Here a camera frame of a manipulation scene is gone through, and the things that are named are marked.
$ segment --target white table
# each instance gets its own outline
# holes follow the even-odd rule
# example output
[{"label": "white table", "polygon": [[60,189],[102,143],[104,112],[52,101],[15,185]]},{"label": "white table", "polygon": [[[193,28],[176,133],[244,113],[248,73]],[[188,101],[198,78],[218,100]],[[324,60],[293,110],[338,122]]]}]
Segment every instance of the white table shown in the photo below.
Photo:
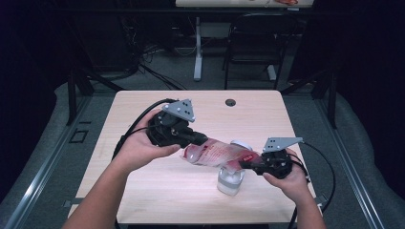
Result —
[{"label": "white table", "polygon": [[[313,0],[298,0],[298,4],[288,6],[275,0],[176,0],[176,7],[180,8],[287,8],[288,10],[299,10],[300,8],[311,8]],[[203,53],[202,37],[227,37],[229,23],[201,23],[200,17],[196,19],[196,64],[194,67],[194,80],[202,79]],[[276,78],[273,66],[267,69],[270,80]]]},{"label": "white table", "polygon": [[[196,121],[190,123],[191,128],[223,142],[239,139],[257,152],[262,152],[270,136],[295,136],[283,99],[276,91],[119,92],[100,133],[77,198],[86,196],[110,163],[120,136],[147,107],[164,98],[190,98],[196,117]],[[234,99],[236,105],[226,106],[228,98]],[[290,148],[302,159],[298,145]],[[169,157],[156,159],[129,176],[117,214],[119,223],[290,221],[294,203],[263,177],[246,170],[239,193],[234,197],[228,196],[217,189],[219,168],[192,165],[180,158],[181,153],[182,150],[179,150]],[[314,195],[311,184],[309,188]]]}]

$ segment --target black chair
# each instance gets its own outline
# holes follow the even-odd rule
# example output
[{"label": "black chair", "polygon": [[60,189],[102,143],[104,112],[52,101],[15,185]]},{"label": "black chair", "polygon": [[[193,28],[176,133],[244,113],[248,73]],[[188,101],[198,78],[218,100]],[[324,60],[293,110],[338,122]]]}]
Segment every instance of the black chair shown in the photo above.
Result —
[{"label": "black chair", "polygon": [[247,13],[230,25],[225,52],[224,88],[227,89],[229,63],[278,66],[273,89],[277,89],[288,41],[297,28],[297,20],[289,15]]}]

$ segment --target cord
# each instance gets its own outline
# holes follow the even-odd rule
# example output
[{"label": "cord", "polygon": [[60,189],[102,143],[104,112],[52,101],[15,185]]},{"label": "cord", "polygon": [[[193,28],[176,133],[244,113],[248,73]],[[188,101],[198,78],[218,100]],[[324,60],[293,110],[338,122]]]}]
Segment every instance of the cord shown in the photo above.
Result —
[{"label": "cord", "polygon": [[145,63],[149,63],[149,64],[152,63],[153,57],[157,51],[158,51],[157,45],[152,45],[151,47],[148,47],[147,50],[143,51],[143,55],[141,56],[142,60]]},{"label": "cord", "polygon": [[331,165],[331,163],[328,161],[328,159],[325,157],[325,155],[324,154],[322,154],[322,152],[320,151],[320,150],[318,150],[317,148],[315,148],[314,146],[312,146],[311,144],[309,144],[309,143],[307,143],[307,142],[302,142],[304,145],[307,145],[307,146],[309,146],[312,150],[314,150],[314,151],[316,151],[327,163],[328,163],[328,165],[330,166],[330,171],[331,171],[331,175],[332,175],[332,183],[333,183],[333,186],[332,186],[332,189],[331,189],[331,191],[330,191],[330,197],[329,197],[329,199],[328,199],[328,202],[325,204],[325,206],[322,208],[322,213],[324,213],[327,209],[328,209],[328,207],[329,207],[329,205],[330,205],[330,202],[331,202],[331,200],[333,199],[333,196],[334,196],[334,192],[335,192],[335,189],[336,189],[336,174],[335,174],[335,172],[334,172],[334,169],[333,169],[333,166]]},{"label": "cord", "polygon": [[[120,74],[120,75],[115,75],[115,76],[105,76],[105,75],[104,75],[104,76],[102,76],[102,77],[105,78],[105,79],[107,79],[107,80],[109,80],[109,81],[115,81],[115,80],[120,80],[120,79],[128,78],[128,77],[130,77],[131,75],[135,74],[135,73],[137,72],[137,70],[138,70],[138,69],[132,68],[132,69],[126,71],[125,73]],[[88,76],[88,78],[89,78],[90,80],[96,80],[96,79],[93,79],[91,76]]]},{"label": "cord", "polygon": [[175,80],[175,79],[173,79],[173,78],[171,78],[169,76],[166,76],[166,75],[163,75],[163,74],[160,74],[160,73],[156,73],[155,71],[149,69],[148,67],[146,67],[143,64],[139,63],[139,65],[144,70],[146,70],[147,72],[152,74],[154,77],[161,80],[167,86],[168,89],[171,89],[170,87],[173,87],[176,90],[187,90],[179,81],[177,81],[177,80]]},{"label": "cord", "polygon": [[175,100],[175,99],[171,99],[171,98],[165,98],[165,99],[163,99],[163,100],[160,100],[160,101],[158,101],[158,102],[152,104],[152,105],[149,106],[145,111],[143,111],[143,113],[140,114],[140,116],[134,121],[134,123],[131,125],[131,127],[128,129],[128,131],[125,133],[125,135],[122,135],[122,136],[121,136],[121,139],[120,139],[119,142],[117,143],[117,146],[116,146],[116,148],[115,148],[115,150],[114,150],[113,158],[112,158],[112,159],[114,159],[114,158],[117,156],[119,150],[121,149],[122,145],[124,144],[124,142],[125,142],[125,140],[128,138],[128,136],[132,135],[132,134],[135,133],[135,132],[138,132],[138,131],[140,131],[140,130],[145,129],[145,128],[140,128],[140,129],[136,129],[136,130],[132,131],[132,130],[138,125],[138,123],[140,122],[140,120],[143,119],[143,118],[146,116],[146,114],[148,114],[148,113],[149,113],[150,111],[152,111],[154,108],[156,108],[157,106],[159,106],[159,104],[162,104],[162,103],[173,103],[173,102],[176,102],[176,101],[179,101],[179,100]]},{"label": "cord", "polygon": [[[328,209],[328,207],[329,207],[329,205],[330,205],[330,202],[331,202],[331,200],[333,199],[333,196],[334,196],[334,192],[335,192],[335,189],[336,189],[336,174],[335,174],[335,172],[334,172],[333,166],[332,166],[331,163],[328,161],[328,159],[325,157],[325,155],[322,154],[322,152],[321,152],[320,150],[318,150],[316,147],[312,146],[311,144],[309,144],[309,143],[307,143],[307,142],[305,142],[305,141],[303,141],[302,143],[303,143],[304,145],[307,145],[308,147],[310,147],[312,150],[316,151],[316,152],[328,163],[328,165],[330,166],[330,171],[331,171],[331,174],[332,174],[332,183],[333,183],[333,186],[332,186],[332,189],[331,189],[331,191],[330,191],[330,197],[329,197],[329,199],[328,199],[328,202],[327,202],[327,203],[325,204],[325,206],[321,209],[322,213],[324,213],[324,212]],[[309,180],[309,174],[308,174],[307,170],[305,169],[305,167],[304,167],[303,162],[301,161],[301,159],[300,159],[298,156],[291,155],[291,154],[289,154],[289,155],[290,155],[290,156],[294,156],[295,158],[297,158],[297,159],[300,161],[300,163],[297,162],[297,161],[294,161],[294,160],[293,160],[292,162],[293,162],[294,164],[300,166],[301,169],[303,169],[304,174],[306,175],[306,178],[307,178],[307,182],[310,182],[310,180]],[[291,217],[291,221],[289,222],[289,225],[288,225],[288,229],[292,229],[292,226],[294,225],[295,219],[297,218],[297,214],[298,214],[298,212],[297,212],[297,207],[295,207],[294,212],[293,212],[292,217]]]}]

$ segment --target wooden table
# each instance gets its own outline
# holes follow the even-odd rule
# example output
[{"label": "wooden table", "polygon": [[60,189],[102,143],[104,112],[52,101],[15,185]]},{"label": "wooden table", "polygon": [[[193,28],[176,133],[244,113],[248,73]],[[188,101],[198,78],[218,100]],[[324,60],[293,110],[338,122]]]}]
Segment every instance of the wooden table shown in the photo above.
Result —
[{"label": "wooden table", "polygon": [[[195,131],[223,142],[239,139],[260,153],[270,136],[295,136],[283,98],[277,91],[119,92],[77,198],[86,196],[110,163],[120,136],[147,107],[164,98],[192,100],[196,121],[190,123],[190,127]],[[225,104],[229,98],[236,101],[235,106]],[[298,145],[290,148],[302,159]],[[239,193],[234,197],[227,196],[217,189],[219,168],[192,165],[180,158],[181,153],[179,150],[169,157],[156,159],[130,175],[117,214],[119,223],[290,221],[294,203],[263,177],[246,170]]]}]

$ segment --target gray metal bracket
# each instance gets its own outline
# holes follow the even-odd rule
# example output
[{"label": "gray metal bracket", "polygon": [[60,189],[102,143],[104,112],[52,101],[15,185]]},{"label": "gray metal bracket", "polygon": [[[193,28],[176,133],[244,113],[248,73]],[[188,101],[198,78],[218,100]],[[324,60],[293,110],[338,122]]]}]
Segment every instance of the gray metal bracket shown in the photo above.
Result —
[{"label": "gray metal bracket", "polygon": [[166,104],[162,107],[162,109],[171,115],[174,115],[176,117],[179,117],[181,119],[190,122],[194,122],[196,120],[190,99],[185,99],[182,101]]},{"label": "gray metal bracket", "polygon": [[302,137],[269,137],[263,148],[263,153],[281,151],[298,142],[303,142]]}]

